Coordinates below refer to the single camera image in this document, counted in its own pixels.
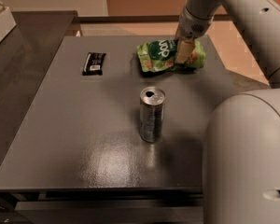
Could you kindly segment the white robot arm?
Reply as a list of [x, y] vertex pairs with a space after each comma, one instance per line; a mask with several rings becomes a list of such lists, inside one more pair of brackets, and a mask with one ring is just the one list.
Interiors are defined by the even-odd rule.
[[268, 80], [223, 102], [203, 142], [203, 224], [280, 224], [280, 6], [274, 0], [188, 0], [180, 57], [224, 7]]

